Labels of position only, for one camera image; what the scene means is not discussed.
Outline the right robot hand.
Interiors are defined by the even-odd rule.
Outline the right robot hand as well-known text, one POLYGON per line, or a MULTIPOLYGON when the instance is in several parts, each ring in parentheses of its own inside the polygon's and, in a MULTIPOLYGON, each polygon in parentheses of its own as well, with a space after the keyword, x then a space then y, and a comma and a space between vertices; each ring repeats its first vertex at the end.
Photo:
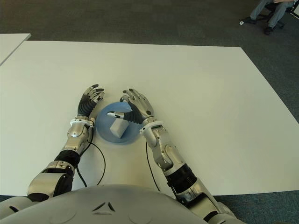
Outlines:
POLYGON ((117 119, 134 122, 137 124, 147 124, 155 121, 154 110, 147 98, 135 89, 123 91, 124 95, 120 102, 126 101, 131 108, 130 112, 115 112, 109 111, 107 115, 117 119))

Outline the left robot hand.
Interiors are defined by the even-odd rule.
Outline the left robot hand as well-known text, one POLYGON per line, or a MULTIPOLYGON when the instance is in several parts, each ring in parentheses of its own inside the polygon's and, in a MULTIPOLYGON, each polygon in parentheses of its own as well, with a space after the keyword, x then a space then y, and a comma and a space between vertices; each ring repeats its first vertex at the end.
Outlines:
POLYGON ((103 99, 104 94, 104 89, 100 88, 99 84, 88 87, 78 104, 77 116, 89 118, 96 105, 103 99))

